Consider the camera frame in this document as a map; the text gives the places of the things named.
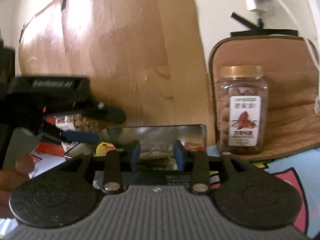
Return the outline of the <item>person's left hand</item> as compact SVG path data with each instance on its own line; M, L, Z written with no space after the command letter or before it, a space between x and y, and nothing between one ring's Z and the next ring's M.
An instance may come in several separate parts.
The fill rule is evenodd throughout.
M34 168L32 156L26 155L16 161L13 170L1 170L1 218L13 218L9 198L14 189L29 179L29 174Z

